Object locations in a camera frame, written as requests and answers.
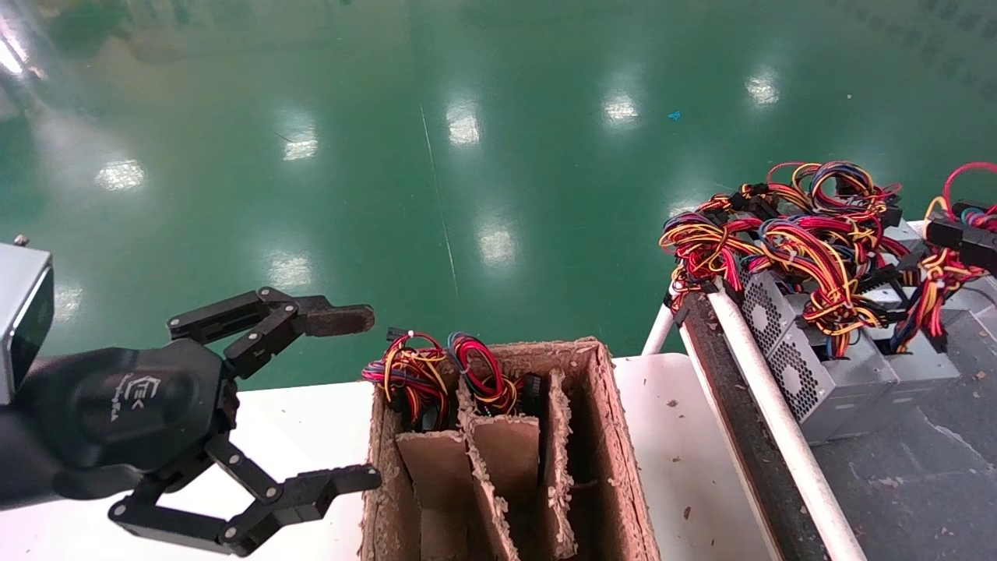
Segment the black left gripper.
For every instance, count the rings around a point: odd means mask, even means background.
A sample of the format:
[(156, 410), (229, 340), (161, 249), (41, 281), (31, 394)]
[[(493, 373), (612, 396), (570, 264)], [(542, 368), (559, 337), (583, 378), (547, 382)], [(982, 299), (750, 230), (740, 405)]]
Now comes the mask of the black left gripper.
[[(236, 391), (220, 356), (191, 340), (37, 360), (2, 408), (2, 508), (135, 488), (109, 511), (129, 534), (247, 557), (281, 529), (321, 520), (337, 497), (382, 484), (369, 463), (277, 482), (229, 440)], [(245, 510), (225, 520), (157, 504), (211, 464), (252, 495)]]

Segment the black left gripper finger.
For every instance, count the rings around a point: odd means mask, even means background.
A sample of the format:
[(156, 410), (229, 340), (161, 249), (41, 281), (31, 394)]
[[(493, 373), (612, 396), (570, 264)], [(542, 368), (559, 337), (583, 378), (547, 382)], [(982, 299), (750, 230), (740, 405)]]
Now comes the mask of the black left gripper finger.
[(302, 335), (367, 333), (376, 322), (370, 305), (335, 306), (323, 295), (292, 297), (272, 287), (243, 292), (172, 317), (172, 340), (202, 345), (234, 337), (222, 362), (228, 379), (249, 379)]

